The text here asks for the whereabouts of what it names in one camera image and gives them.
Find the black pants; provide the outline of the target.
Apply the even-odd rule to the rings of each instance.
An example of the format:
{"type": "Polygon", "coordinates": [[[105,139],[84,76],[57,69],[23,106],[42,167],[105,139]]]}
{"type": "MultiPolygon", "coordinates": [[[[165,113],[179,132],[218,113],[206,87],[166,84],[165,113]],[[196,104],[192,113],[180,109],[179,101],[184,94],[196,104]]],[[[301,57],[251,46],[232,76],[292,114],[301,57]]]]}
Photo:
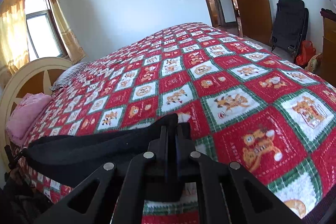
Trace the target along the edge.
{"type": "Polygon", "coordinates": [[[58,135],[33,141],[22,150],[27,164],[60,184],[75,188],[104,164],[117,172],[114,186],[140,182],[143,198],[154,202],[181,199],[189,153],[195,149],[190,124],[169,114],[138,129],[85,136],[58,135]]]}

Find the red patchwork bedspread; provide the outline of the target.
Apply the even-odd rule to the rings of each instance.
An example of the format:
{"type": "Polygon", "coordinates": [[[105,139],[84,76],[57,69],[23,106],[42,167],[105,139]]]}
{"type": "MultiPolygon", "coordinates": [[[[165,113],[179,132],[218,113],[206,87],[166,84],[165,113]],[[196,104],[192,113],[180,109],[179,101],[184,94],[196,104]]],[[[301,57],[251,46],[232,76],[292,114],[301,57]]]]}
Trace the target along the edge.
{"type": "Polygon", "coordinates": [[[195,148],[248,169],[304,223],[335,199],[335,86],[260,45],[186,23],[90,62],[25,138],[147,127],[175,113],[195,148]]]}

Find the pink folded blanket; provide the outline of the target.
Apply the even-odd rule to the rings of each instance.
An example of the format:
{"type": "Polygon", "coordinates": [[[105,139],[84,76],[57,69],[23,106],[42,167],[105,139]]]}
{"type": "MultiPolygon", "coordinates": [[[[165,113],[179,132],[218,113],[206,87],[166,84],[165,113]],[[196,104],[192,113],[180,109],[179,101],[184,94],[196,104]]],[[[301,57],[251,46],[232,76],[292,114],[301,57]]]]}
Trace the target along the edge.
{"type": "Polygon", "coordinates": [[[33,125],[51,100],[52,97],[44,93],[27,93],[22,98],[5,127],[5,132],[15,145],[23,145],[33,125]]]}

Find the striped pillow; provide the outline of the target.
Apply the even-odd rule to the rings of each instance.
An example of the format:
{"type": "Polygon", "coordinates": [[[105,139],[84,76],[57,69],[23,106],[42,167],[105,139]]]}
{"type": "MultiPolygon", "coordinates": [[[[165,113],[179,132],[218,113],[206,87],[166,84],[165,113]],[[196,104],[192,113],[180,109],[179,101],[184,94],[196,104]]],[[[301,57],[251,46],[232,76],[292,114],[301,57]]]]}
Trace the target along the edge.
{"type": "Polygon", "coordinates": [[[56,91],[58,89],[67,87],[71,81],[89,65],[89,62],[82,62],[73,65],[64,71],[58,79],[54,82],[54,84],[50,87],[51,91],[56,91]]]}

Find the cream wooden headboard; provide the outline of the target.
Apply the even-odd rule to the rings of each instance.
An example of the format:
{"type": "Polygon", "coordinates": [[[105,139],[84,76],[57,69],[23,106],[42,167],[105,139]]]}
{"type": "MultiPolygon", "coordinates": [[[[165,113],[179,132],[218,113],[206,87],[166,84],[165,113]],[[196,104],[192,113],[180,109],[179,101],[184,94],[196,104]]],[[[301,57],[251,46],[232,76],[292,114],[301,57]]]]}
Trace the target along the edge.
{"type": "Polygon", "coordinates": [[[72,62],[67,59],[44,57],[21,67],[7,83],[1,95],[1,159],[5,170],[9,170],[5,146],[10,144],[5,127],[14,108],[27,93],[51,95],[50,87],[71,66],[72,62]]]}

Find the yellow curtain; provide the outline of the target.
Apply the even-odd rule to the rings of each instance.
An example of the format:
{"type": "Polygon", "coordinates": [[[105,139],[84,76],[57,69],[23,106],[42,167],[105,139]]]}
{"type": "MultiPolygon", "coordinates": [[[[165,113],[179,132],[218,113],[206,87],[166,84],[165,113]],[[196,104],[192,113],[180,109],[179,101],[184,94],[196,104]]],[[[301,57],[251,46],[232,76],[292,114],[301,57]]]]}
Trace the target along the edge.
{"type": "Polygon", "coordinates": [[[79,44],[76,35],[71,30],[60,7],[59,0],[49,0],[49,4],[66,52],[68,53],[72,64],[77,64],[86,57],[86,53],[79,44]]]}
{"type": "Polygon", "coordinates": [[[30,61],[25,0],[1,3],[1,69],[12,75],[30,61]]]}

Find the red plastic bag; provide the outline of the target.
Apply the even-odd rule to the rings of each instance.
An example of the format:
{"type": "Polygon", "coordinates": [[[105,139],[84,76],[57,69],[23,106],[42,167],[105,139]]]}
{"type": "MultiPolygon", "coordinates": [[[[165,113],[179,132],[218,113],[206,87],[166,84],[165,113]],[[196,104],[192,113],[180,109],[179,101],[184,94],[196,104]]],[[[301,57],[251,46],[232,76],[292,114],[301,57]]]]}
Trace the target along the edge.
{"type": "Polygon", "coordinates": [[[308,64],[310,59],[316,54],[316,49],[313,43],[308,40],[304,40],[301,43],[299,54],[295,58],[295,64],[304,67],[308,64]]]}

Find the wooden cabinet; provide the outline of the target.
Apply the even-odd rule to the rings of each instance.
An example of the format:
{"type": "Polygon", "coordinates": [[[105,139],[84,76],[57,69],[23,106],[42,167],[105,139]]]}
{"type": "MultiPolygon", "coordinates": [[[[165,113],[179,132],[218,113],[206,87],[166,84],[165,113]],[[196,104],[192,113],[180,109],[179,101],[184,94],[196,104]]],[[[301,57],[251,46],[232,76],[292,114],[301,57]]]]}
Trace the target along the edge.
{"type": "Polygon", "coordinates": [[[329,84],[335,86],[336,80],[336,22],[335,13],[329,9],[321,9],[320,14],[323,18],[323,48],[321,61],[321,77],[329,84]]]}

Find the window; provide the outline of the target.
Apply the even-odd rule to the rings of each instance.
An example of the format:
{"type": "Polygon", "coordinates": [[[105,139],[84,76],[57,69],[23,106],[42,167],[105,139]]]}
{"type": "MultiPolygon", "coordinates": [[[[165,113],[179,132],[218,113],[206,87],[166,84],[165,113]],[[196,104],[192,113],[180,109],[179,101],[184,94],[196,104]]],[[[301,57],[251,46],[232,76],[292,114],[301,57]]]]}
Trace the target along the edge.
{"type": "Polygon", "coordinates": [[[67,57],[49,0],[25,0],[25,13],[30,60],[67,57]]]}

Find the black folding chair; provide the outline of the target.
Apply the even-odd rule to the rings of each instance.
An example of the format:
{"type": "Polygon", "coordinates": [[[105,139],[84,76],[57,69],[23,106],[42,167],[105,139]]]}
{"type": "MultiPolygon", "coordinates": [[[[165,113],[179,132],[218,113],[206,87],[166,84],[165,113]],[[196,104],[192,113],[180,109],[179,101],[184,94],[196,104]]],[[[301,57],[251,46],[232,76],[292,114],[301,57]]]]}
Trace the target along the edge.
{"type": "Polygon", "coordinates": [[[278,0],[270,42],[272,51],[281,48],[294,59],[306,39],[309,10],[302,0],[278,0]]]}

